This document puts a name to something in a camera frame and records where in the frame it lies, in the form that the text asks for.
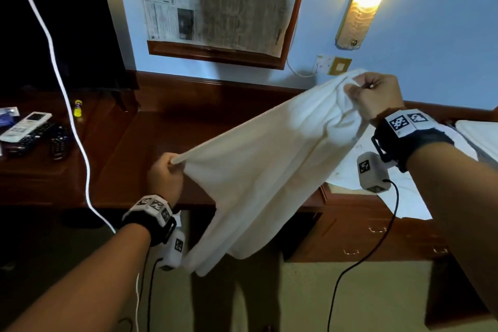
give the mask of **remote control screen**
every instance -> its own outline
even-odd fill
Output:
[[[34,113],[30,115],[27,120],[29,121],[40,121],[40,119],[44,116],[44,114],[41,113]]]

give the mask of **television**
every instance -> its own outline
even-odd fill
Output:
[[[34,0],[50,31],[66,88],[134,89],[107,0]],[[27,0],[3,2],[3,91],[57,89],[48,44]]]

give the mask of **white cable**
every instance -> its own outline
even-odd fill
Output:
[[[136,292],[136,306],[135,306],[135,329],[136,332],[139,331],[139,304],[140,304],[140,295],[139,295],[139,277],[140,273],[136,275],[136,283],[135,283],[135,292]]]
[[[87,153],[85,152],[85,149],[83,148],[83,144],[80,141],[80,138],[78,137],[78,132],[76,131],[76,126],[74,125],[74,118],[73,118],[73,113],[71,110],[71,104],[69,103],[69,98],[67,96],[66,88],[64,87],[64,83],[62,82],[61,75],[59,74],[59,69],[57,68],[57,62],[55,60],[55,52],[54,52],[54,43],[52,41],[52,36],[50,35],[50,32],[47,29],[47,26],[43,22],[43,19],[40,16],[40,13],[38,12],[38,9],[36,8],[36,5],[34,4],[33,0],[28,0],[29,5],[31,6],[31,9],[33,10],[36,19],[40,23],[40,26],[42,27],[45,36],[47,37],[48,41],[48,49],[50,51],[50,59],[52,60],[52,66],[54,68],[55,72],[55,77],[57,77],[57,81],[59,82],[60,89],[62,91],[62,95],[64,96],[64,101],[66,102],[66,108],[67,112],[69,114],[69,122],[71,124],[71,130],[73,131],[74,139],[76,140],[76,143],[78,144],[78,147],[80,148],[81,155],[83,155],[83,159],[85,161],[85,166],[87,168],[87,179],[85,182],[85,199],[87,201],[88,207],[95,213],[96,216],[98,216],[101,220],[104,221],[104,223],[109,226],[109,228],[112,230],[113,233],[116,233],[115,228],[113,225],[109,223],[107,219],[105,219],[103,216],[100,215],[98,211],[92,206],[92,203],[90,202],[90,162],[88,161]]]
[[[301,8],[299,9],[299,11],[297,11],[296,25],[294,27],[294,31],[292,32],[292,38],[290,39],[289,51],[287,52],[287,58],[285,59],[285,63],[287,63],[287,66],[289,66],[290,70],[299,77],[314,77],[318,73],[318,68],[317,71],[311,75],[301,75],[299,72],[294,71],[294,69],[289,64],[289,53],[290,50],[292,49],[292,44],[294,43],[294,35],[296,34],[296,28],[297,28],[297,23],[299,22],[300,13],[301,13]]]

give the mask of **electrical socket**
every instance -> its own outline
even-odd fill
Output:
[[[313,66],[314,73],[328,74],[334,57],[332,56],[316,56],[315,65]]]

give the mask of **drawer handle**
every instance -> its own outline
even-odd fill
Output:
[[[434,253],[448,253],[448,248],[432,247]]]
[[[355,249],[354,251],[346,251],[345,249],[343,249],[344,253],[347,254],[348,256],[349,255],[357,255],[359,254],[359,251],[358,249]]]
[[[375,229],[375,228],[369,227],[369,230],[370,230],[370,232],[373,232],[373,233],[379,233],[379,232],[386,232],[388,229],[387,229],[387,227],[383,227],[381,229]]]

